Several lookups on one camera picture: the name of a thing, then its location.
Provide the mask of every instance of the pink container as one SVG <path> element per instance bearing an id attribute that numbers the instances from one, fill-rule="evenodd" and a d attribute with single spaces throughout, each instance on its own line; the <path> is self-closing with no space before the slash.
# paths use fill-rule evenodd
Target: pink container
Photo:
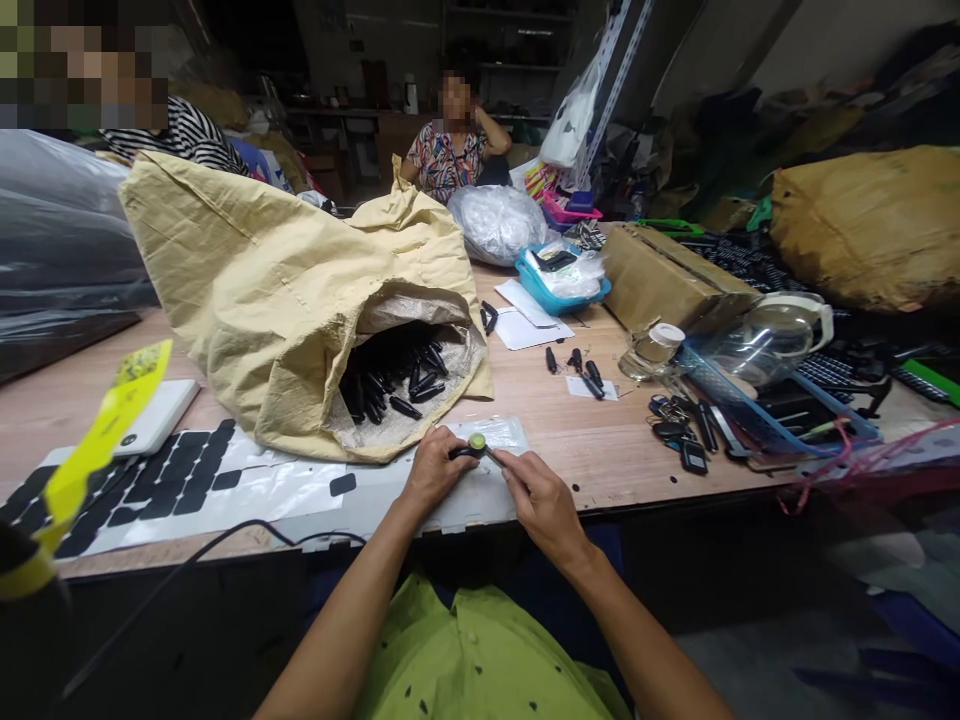
<path id="1" fill-rule="evenodd" d="M 557 202 L 558 197 L 559 195 L 552 190 L 547 190 L 543 194 L 543 207 L 550 213 L 550 217 L 558 223 L 577 223 L 581 220 L 599 220 L 603 217 L 603 213 L 596 208 L 593 209 L 593 212 L 588 213 L 573 213 L 564 210 Z"/>

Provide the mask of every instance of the green plastic item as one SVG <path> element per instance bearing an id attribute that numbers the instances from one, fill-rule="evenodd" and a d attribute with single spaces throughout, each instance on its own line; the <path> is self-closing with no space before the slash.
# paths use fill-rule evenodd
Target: green plastic item
<path id="1" fill-rule="evenodd" d="M 950 397 L 950 402 L 960 407 L 960 358 L 913 358 L 903 364 L 903 369 L 943 390 Z"/>
<path id="2" fill-rule="evenodd" d="M 773 196 L 767 195 L 763 200 L 757 203 L 757 209 L 750 216 L 750 222 L 747 223 L 747 232 L 754 232 L 761 223 L 769 222 L 773 219 Z"/>
<path id="3" fill-rule="evenodd" d="M 646 218 L 644 220 L 637 220 L 637 225 L 659 230 L 667 237 L 673 238 L 698 238 L 703 237 L 705 232 L 702 227 L 691 225 L 686 220 Z"/>

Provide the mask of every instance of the woman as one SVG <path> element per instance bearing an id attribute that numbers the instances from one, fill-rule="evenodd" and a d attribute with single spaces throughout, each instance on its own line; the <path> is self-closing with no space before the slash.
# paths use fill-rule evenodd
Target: woman
<path id="1" fill-rule="evenodd" d="M 183 98 L 167 97 L 167 127 L 162 130 L 101 130 L 110 149 L 129 163 L 141 150 L 176 155 L 204 167 L 250 175 L 237 149 L 207 115 Z"/>
<path id="2" fill-rule="evenodd" d="M 391 602 L 414 533 L 460 476 L 466 443 L 433 428 L 380 527 L 347 570 L 255 720 L 317 718 L 623 718 L 606 673 L 581 666 L 495 588 L 461 591 L 451 610 L 411 575 Z M 589 607 L 643 720 L 732 720 L 670 635 L 580 525 L 573 495 L 540 457 L 495 450 L 517 518 Z"/>
<path id="3" fill-rule="evenodd" d="M 506 130 L 477 104 L 479 86 L 476 71 L 468 66 L 444 71 L 443 120 L 423 126 L 400 166 L 400 177 L 444 205 L 459 188 L 477 185 L 484 163 L 506 155 L 512 144 Z"/>

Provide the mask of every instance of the yellow label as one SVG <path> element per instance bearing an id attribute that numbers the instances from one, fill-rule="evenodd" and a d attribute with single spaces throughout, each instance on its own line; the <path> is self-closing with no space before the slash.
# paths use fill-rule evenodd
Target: yellow label
<path id="1" fill-rule="evenodd" d="M 93 427 L 44 488 L 43 499 L 53 524 L 34 538 L 51 555 L 83 507 L 87 478 L 113 459 L 114 449 L 157 391 L 172 348 L 173 341 L 164 340 L 123 359 L 113 387 L 100 403 Z"/>

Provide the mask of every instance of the wooden table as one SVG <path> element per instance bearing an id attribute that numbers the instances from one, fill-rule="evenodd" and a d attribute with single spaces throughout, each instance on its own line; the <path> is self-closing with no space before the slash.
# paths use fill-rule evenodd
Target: wooden table
<path id="1" fill-rule="evenodd" d="M 494 307 L 508 305 L 494 287 L 515 277 L 516 272 L 475 266 L 474 274 L 481 299 Z M 617 369 L 617 360 L 626 348 L 623 327 L 599 305 L 591 306 L 579 319 L 582 325 L 565 318 L 576 337 L 552 346 L 557 360 L 563 363 L 570 351 L 579 347 L 584 361 L 592 359 L 604 378 L 619 385 L 619 402 L 569 395 L 564 377 L 548 373 L 543 346 L 510 351 L 494 334 L 489 343 L 496 399 L 461 400 L 445 420 L 519 417 L 530 446 L 575 487 L 574 499 L 581 511 L 677 501 L 791 481 L 789 475 L 771 478 L 750 472 L 722 453 L 712 457 L 706 477 L 684 472 L 677 453 L 661 444 L 647 423 L 650 396 L 661 389 L 637 388 Z M 139 325 L 0 388 L 0 500 L 8 497 L 50 450 L 74 445 L 82 438 L 121 357 L 172 336 L 163 312 L 150 311 Z M 180 430 L 212 430 L 228 417 L 206 390 L 205 378 L 186 357 L 179 341 L 166 378 L 194 378 L 204 386 L 180 423 Z M 79 558 L 64 564 L 64 574 L 96 575 L 173 564 L 189 557 L 212 537 Z M 224 542 L 210 557 L 267 552 L 268 546 L 265 531 L 250 530 Z"/>

